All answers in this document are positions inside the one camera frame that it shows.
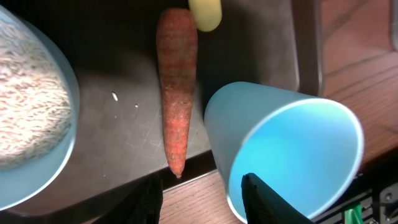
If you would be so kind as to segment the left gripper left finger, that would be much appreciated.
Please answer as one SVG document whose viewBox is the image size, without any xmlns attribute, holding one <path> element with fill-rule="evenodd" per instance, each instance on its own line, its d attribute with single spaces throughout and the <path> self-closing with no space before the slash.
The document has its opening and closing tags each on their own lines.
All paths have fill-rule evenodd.
<svg viewBox="0 0 398 224">
<path fill-rule="evenodd" d="M 93 224 L 158 224 L 162 203 L 162 181 L 155 177 L 136 187 Z"/>
</svg>

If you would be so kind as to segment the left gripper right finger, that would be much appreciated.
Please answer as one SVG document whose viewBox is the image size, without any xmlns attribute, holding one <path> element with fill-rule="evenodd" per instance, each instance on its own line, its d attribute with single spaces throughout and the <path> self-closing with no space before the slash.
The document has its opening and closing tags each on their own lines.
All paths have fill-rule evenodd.
<svg viewBox="0 0 398 224">
<path fill-rule="evenodd" d="M 244 175 L 241 188 L 248 224 L 313 224 L 256 174 Z"/>
</svg>

